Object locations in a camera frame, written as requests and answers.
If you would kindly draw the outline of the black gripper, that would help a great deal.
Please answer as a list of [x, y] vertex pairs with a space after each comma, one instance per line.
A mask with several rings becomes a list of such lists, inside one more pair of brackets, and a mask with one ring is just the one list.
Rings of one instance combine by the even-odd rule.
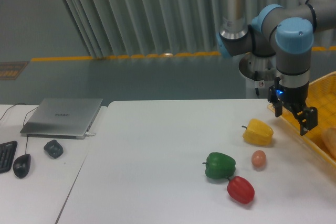
[[275, 77], [274, 84], [268, 91], [268, 102], [275, 109], [275, 117], [282, 115], [282, 108], [286, 108], [293, 114], [297, 114], [300, 124], [300, 135], [305, 135], [318, 125], [318, 110], [311, 106], [307, 107], [309, 83], [300, 87], [286, 87], [281, 83], [280, 77]]

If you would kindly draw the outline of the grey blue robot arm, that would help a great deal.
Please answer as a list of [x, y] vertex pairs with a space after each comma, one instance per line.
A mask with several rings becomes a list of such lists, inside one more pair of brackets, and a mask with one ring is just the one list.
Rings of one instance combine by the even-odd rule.
[[335, 0], [299, 2], [293, 9], [268, 5], [247, 24], [245, 0], [228, 0], [217, 40], [225, 57], [248, 52], [261, 58], [276, 57], [268, 101], [276, 116], [283, 109], [290, 111], [304, 135], [318, 124], [317, 109], [306, 105], [314, 34], [335, 28]]

